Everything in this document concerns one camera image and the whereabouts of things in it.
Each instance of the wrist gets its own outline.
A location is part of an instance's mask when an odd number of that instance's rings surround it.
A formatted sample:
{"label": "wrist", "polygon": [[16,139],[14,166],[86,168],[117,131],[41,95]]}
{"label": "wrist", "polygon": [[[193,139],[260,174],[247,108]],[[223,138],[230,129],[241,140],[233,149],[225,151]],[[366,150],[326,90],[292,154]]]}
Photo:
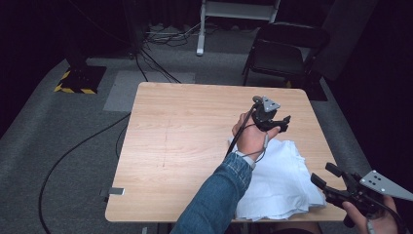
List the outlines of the wrist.
{"label": "wrist", "polygon": [[242,152],[240,152],[240,151],[235,151],[235,153],[238,155],[238,156],[240,156],[240,157],[242,157],[248,164],[249,164],[249,166],[254,170],[255,169],[255,160],[254,159],[252,159],[251,157],[249,157],[247,154],[244,154],[244,153],[242,153]]}

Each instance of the black chair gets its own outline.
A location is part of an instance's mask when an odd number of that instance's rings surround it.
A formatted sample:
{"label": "black chair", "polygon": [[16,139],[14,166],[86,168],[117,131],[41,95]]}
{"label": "black chair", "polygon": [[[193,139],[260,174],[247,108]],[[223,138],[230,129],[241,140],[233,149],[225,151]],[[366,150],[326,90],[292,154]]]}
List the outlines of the black chair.
{"label": "black chair", "polygon": [[244,66],[244,86],[251,70],[281,77],[292,88],[303,88],[313,61],[328,41],[328,33],[316,26],[288,22],[262,26]]}

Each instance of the metal bracket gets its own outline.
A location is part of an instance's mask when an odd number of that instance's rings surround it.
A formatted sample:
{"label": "metal bracket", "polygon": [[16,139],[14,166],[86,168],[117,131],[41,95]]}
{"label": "metal bracket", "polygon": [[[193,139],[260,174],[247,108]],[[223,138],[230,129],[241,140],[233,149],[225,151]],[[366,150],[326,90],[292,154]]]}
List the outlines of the metal bracket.
{"label": "metal bracket", "polygon": [[389,180],[385,176],[371,171],[360,180],[360,183],[380,194],[413,201],[413,193],[402,188],[400,185]]}

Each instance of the dark wall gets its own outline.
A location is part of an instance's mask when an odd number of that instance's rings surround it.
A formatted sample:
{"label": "dark wall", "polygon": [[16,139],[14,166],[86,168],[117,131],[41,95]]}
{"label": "dark wall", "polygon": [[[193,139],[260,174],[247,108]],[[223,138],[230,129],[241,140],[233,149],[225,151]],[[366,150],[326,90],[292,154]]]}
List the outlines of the dark wall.
{"label": "dark wall", "polygon": [[[371,167],[413,191],[412,1],[380,0],[345,69],[329,81]],[[396,200],[412,230],[413,202]]]}
{"label": "dark wall", "polygon": [[2,1],[0,6],[0,136],[46,72],[62,59],[34,2]]}
{"label": "dark wall", "polygon": [[[84,59],[130,46],[122,1],[55,2]],[[48,0],[0,1],[0,137],[47,72],[65,58],[59,36]]]}

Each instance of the gray carpet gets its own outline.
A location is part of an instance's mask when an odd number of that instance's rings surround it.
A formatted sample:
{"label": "gray carpet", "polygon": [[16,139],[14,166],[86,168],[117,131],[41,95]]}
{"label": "gray carpet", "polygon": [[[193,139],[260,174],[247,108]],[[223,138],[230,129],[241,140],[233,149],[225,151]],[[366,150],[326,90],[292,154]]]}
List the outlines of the gray carpet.
{"label": "gray carpet", "polygon": [[[150,50],[145,48],[165,70],[177,78],[183,74],[183,82],[240,85],[253,37],[254,32],[218,30],[206,37],[203,57],[196,57],[196,37],[189,38],[188,43],[180,47],[149,45]],[[143,70],[154,72],[142,57],[139,64]],[[88,65],[107,66],[97,95],[54,92],[68,67],[64,60],[43,79],[1,138],[2,233],[43,233],[37,204],[48,171],[67,150],[124,118],[131,109],[131,92],[143,81],[135,61],[125,55],[90,58]],[[133,83],[128,87],[128,95],[122,94],[125,79]],[[312,106],[338,165],[350,172],[368,172],[368,162],[346,119],[325,82],[321,80],[321,84],[328,101],[312,101]],[[124,98],[125,105],[115,108],[118,98]],[[156,223],[111,223],[104,218],[106,204],[99,191],[112,184],[127,123],[128,117],[71,151],[57,165],[44,191],[42,206],[52,233],[158,232]],[[323,222],[321,227],[324,233],[356,233],[341,222]]]}

